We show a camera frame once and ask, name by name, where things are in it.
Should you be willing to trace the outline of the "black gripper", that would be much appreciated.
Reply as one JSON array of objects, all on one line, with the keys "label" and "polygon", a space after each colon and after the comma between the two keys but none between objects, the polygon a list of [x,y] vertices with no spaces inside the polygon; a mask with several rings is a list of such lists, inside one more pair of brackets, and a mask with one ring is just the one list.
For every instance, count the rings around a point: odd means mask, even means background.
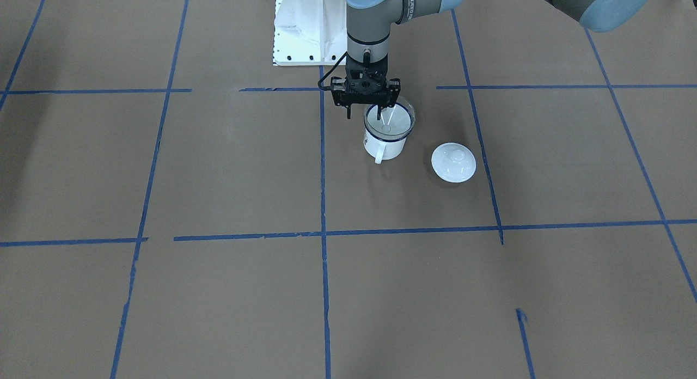
[{"label": "black gripper", "polygon": [[381,121],[384,108],[392,108],[401,93],[398,78],[387,79],[388,61],[380,60],[364,64],[349,60],[346,76],[331,78],[334,104],[346,108],[347,119],[352,117],[352,105],[376,105],[376,121]]}]

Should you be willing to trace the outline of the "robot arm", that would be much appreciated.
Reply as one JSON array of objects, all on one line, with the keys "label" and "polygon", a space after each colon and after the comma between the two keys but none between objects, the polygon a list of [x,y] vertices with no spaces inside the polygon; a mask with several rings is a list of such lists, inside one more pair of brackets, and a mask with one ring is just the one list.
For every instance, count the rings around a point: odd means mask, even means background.
[{"label": "robot arm", "polygon": [[[625,24],[648,0],[543,0],[583,28],[609,32]],[[350,113],[353,105],[393,108],[401,81],[388,78],[390,32],[393,25],[458,7],[463,0],[346,0],[347,50],[339,58],[345,76],[324,74],[321,91],[331,92],[333,103]]]}]

